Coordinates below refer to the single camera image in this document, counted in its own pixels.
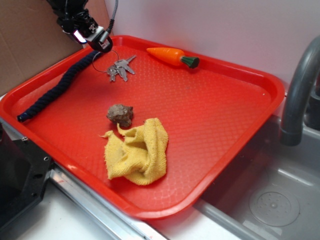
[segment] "cardboard box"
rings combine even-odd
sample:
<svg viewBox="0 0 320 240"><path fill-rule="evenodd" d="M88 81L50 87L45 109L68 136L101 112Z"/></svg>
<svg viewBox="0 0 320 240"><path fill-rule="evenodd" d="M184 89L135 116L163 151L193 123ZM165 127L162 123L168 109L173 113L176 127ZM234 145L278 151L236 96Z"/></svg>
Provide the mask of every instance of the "cardboard box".
<svg viewBox="0 0 320 240"><path fill-rule="evenodd" d="M108 26L103 0L91 0L86 8L99 25ZM0 96L82 48L56 21L46 0L1 1Z"/></svg>

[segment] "yellow towel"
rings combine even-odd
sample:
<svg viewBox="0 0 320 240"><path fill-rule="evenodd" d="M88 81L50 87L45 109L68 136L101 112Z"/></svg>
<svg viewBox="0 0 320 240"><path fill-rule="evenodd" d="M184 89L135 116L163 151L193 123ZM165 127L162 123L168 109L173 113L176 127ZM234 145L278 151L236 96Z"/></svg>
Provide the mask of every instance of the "yellow towel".
<svg viewBox="0 0 320 240"><path fill-rule="evenodd" d="M158 118L128 130L118 124L117 129L124 141L112 130L103 136L108 138L104 159L110 180L123 176L137 185L148 185L166 174L168 134Z"/></svg>

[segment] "toy carrot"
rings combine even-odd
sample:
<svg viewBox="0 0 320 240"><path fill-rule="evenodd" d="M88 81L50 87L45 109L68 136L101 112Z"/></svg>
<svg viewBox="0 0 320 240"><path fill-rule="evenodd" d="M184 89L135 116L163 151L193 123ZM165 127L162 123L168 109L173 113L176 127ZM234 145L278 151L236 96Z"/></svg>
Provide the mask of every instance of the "toy carrot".
<svg viewBox="0 0 320 240"><path fill-rule="evenodd" d="M174 66L188 65L189 68L194 69L199 65L199 58L195 56L185 56L185 53L177 48L171 47L151 47L146 51L154 57Z"/></svg>

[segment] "rock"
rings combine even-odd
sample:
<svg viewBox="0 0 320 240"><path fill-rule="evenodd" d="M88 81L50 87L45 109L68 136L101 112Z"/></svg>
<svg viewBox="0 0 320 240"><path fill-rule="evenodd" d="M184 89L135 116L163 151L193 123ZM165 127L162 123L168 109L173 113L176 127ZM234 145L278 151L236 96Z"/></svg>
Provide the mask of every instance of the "rock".
<svg viewBox="0 0 320 240"><path fill-rule="evenodd" d="M134 116L134 107L115 104L108 110L106 117L114 124L119 124L120 127L127 128L131 125L131 120Z"/></svg>

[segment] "faucet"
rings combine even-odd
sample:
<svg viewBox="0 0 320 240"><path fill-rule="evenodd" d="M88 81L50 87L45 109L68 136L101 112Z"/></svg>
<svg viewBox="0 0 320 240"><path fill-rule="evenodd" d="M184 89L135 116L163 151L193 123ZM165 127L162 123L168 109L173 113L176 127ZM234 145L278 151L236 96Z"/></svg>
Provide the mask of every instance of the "faucet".
<svg viewBox="0 0 320 240"><path fill-rule="evenodd" d="M320 35L304 51L294 72L279 128L283 145L301 142L303 122L320 130Z"/></svg>

